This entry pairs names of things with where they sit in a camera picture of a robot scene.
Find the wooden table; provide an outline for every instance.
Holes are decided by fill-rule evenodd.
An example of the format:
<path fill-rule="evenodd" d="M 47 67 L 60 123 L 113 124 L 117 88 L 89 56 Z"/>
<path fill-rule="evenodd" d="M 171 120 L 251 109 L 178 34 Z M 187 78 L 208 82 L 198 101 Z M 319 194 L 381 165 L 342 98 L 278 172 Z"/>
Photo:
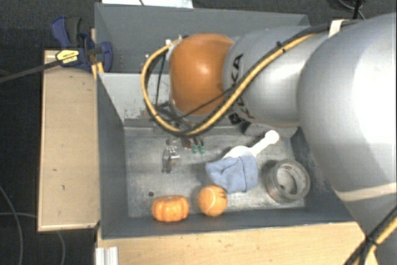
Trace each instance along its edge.
<path fill-rule="evenodd" d="M 45 52 L 45 62 L 55 59 Z M 38 230 L 94 228 L 100 218 L 96 84 L 87 72 L 43 80 Z M 354 222 L 183 236 L 102 240 L 119 264 L 343 264 L 363 240 Z M 371 255 L 367 264 L 377 264 Z"/>

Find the yellow label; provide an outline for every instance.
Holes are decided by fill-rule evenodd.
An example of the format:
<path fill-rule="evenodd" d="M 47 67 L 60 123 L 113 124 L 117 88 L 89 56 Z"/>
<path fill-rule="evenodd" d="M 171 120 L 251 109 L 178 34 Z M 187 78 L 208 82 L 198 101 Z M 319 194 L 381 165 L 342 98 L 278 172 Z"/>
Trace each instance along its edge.
<path fill-rule="evenodd" d="M 67 64 L 67 63 L 69 63 L 69 62 L 73 62 L 73 61 L 77 61 L 77 57 L 76 56 L 72 56 L 71 58 L 66 58 L 66 59 L 63 59 L 62 60 L 62 63 L 63 64 Z"/>
<path fill-rule="evenodd" d="M 79 55 L 79 52 L 77 50 L 62 50 L 56 54 L 56 58 L 60 61 L 63 61 L 63 63 L 67 63 L 70 61 L 76 61 L 78 55 Z M 66 59 L 70 59 L 73 57 L 74 57 L 74 60 L 66 61 Z"/>

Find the small pumpkin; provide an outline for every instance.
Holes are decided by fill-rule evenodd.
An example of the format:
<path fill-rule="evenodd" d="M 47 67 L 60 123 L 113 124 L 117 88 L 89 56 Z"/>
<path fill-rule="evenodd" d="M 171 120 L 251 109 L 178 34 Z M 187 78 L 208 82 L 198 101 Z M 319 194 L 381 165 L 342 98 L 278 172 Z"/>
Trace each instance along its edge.
<path fill-rule="evenodd" d="M 155 198 L 151 213 L 157 221 L 181 221 L 189 214 L 189 203 L 183 195 L 165 195 Z"/>

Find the floor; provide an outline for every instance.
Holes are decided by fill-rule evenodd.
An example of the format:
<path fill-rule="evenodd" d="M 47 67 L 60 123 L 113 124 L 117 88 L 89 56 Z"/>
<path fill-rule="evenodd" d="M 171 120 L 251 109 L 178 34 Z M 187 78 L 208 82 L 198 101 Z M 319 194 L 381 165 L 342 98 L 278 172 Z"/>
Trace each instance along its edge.
<path fill-rule="evenodd" d="M 64 14 L 83 18 L 82 30 L 94 26 L 100 0 L 0 0 L 0 70 L 11 73 L 38 66 L 46 47 L 56 47 L 50 22 Z M 193 0 L 195 7 L 307 14 L 312 25 L 351 17 L 336 0 Z M 371 18 L 396 11 L 396 0 L 368 0 L 362 13 Z M 34 74 L 0 84 L 0 185 L 18 212 L 37 213 L 40 154 L 41 77 Z M 0 197 L 0 213 L 10 212 Z M 61 243 L 54 234 L 38 234 L 31 218 L 20 218 L 24 232 L 23 264 L 59 264 Z M 65 264 L 92 264 L 94 232 L 63 232 Z M 15 220 L 0 218 L 0 263 L 18 264 Z"/>

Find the yellow cable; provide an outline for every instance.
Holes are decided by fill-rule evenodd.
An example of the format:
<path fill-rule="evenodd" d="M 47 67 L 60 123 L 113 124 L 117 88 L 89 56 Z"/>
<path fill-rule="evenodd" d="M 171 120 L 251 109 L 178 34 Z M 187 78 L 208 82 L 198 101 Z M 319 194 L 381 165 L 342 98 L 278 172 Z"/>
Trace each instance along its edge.
<path fill-rule="evenodd" d="M 395 230 L 397 229 L 397 216 L 395 216 L 389 224 L 383 229 L 379 234 L 378 238 L 375 240 L 376 244 L 372 245 L 368 251 L 368 255 L 375 253 L 378 246 L 381 245 Z M 360 254 L 356 256 L 352 265 L 358 265 L 360 263 Z"/>
<path fill-rule="evenodd" d="M 165 51 L 167 51 L 171 46 L 176 45 L 180 43 L 182 40 L 175 40 L 172 41 L 170 44 L 162 47 L 161 49 L 155 51 L 149 58 L 147 59 L 146 63 L 143 65 L 142 68 L 142 75 L 141 75 L 141 88 L 142 88 L 142 93 L 143 93 L 143 99 L 145 100 L 146 106 L 148 107 L 150 114 L 156 119 L 157 123 L 162 125 L 163 127 L 173 131 L 173 132 L 180 132 L 181 130 L 178 128 L 175 128 L 172 125 L 169 125 L 165 120 L 163 120 L 160 115 L 157 113 L 156 109 L 154 108 L 153 104 L 151 103 L 149 99 L 148 92 L 146 90 L 146 74 L 149 70 L 150 64 L 161 54 L 163 54 Z"/>
<path fill-rule="evenodd" d="M 244 81 L 236 88 L 235 92 L 230 95 L 229 99 L 201 126 L 196 128 L 195 130 L 187 133 L 186 135 L 195 135 L 198 134 L 204 130 L 206 130 L 208 127 L 213 125 L 226 111 L 233 105 L 234 102 L 237 101 L 237 99 L 240 97 L 240 95 L 243 93 L 245 88 L 249 85 L 249 83 L 271 62 L 273 62 L 275 59 L 277 59 L 280 55 L 283 55 L 286 51 L 292 49 L 293 47 L 297 46 L 299 43 L 305 41 L 307 38 L 310 38 L 313 34 L 308 34 L 303 37 L 300 37 L 294 41 L 291 41 L 290 43 L 286 44 L 283 48 L 280 48 L 276 51 L 273 52 L 270 56 L 268 56 L 266 59 L 261 61 L 249 74 L 248 76 L 244 79 Z M 179 128 L 175 128 L 174 126 L 168 124 L 165 120 L 163 120 L 160 115 L 157 113 L 156 109 L 152 105 L 148 93 L 146 91 L 146 86 L 145 86 L 145 79 L 146 79 L 146 73 L 149 69 L 150 64 L 154 61 L 155 58 L 157 58 L 159 55 L 161 55 L 163 52 L 165 52 L 171 45 L 179 43 L 181 40 L 176 40 L 172 42 L 170 45 L 166 45 L 165 47 L 159 49 L 158 51 L 154 52 L 146 61 L 145 65 L 143 66 L 142 69 L 142 75 L 141 75 L 141 88 L 143 92 L 143 98 L 146 102 L 146 105 L 148 106 L 148 109 L 151 113 L 151 115 L 156 119 L 157 123 L 162 125 L 164 128 L 172 131 L 172 132 L 181 132 L 182 130 Z"/>

